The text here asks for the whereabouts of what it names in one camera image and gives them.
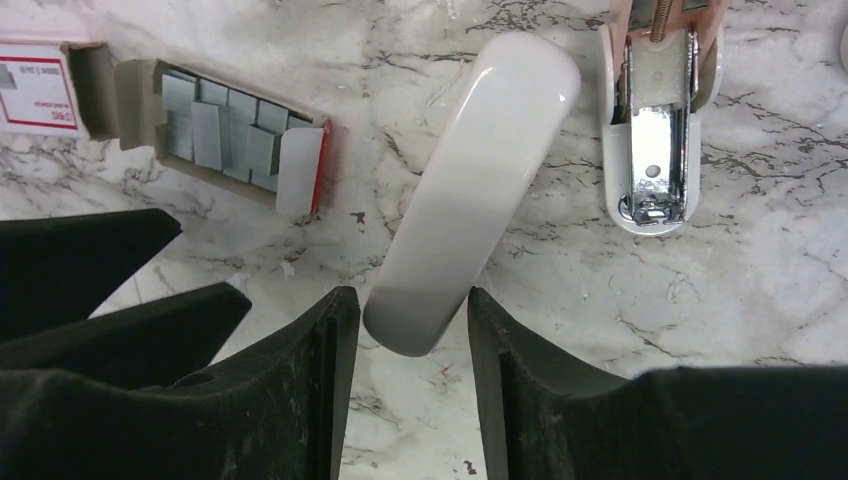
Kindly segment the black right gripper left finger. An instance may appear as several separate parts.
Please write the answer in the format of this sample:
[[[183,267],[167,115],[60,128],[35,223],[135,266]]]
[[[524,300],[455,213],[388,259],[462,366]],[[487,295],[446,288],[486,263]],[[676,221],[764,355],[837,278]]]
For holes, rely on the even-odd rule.
[[[169,386],[1,369],[5,479],[335,479],[360,307],[337,287]]]

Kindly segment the red staple box sleeve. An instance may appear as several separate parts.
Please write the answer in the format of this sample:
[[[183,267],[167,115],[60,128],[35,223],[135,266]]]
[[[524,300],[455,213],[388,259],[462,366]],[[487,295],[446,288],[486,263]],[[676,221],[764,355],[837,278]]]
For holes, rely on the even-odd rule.
[[[1,41],[1,131],[119,136],[114,66],[103,42]]]

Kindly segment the staple box tray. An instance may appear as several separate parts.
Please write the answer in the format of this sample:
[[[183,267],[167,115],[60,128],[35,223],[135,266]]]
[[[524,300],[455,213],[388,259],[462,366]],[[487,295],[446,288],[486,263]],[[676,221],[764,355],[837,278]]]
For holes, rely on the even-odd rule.
[[[150,147],[164,166],[283,216],[318,211],[330,117],[160,59],[114,74],[122,150]]]

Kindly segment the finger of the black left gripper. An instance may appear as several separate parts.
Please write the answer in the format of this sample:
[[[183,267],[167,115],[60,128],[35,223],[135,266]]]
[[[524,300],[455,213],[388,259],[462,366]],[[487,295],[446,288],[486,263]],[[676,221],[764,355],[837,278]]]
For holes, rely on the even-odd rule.
[[[161,209],[1,222],[1,340],[85,320],[182,232]]]
[[[252,307],[228,283],[1,344],[1,369],[63,369],[124,389],[169,386],[209,364]]]

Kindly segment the long white stapler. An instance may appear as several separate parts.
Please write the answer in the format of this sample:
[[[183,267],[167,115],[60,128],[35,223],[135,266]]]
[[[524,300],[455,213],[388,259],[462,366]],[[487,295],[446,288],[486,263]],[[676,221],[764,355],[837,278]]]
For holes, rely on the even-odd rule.
[[[580,92],[577,64],[542,36],[510,32],[476,57],[379,269],[363,322],[420,357],[454,318]]]

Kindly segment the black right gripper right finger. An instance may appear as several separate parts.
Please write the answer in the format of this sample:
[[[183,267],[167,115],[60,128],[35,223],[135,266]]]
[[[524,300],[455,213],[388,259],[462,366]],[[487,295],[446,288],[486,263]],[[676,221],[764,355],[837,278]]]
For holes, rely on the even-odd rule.
[[[488,292],[467,304],[492,479],[843,479],[843,366],[659,369],[567,353]]]

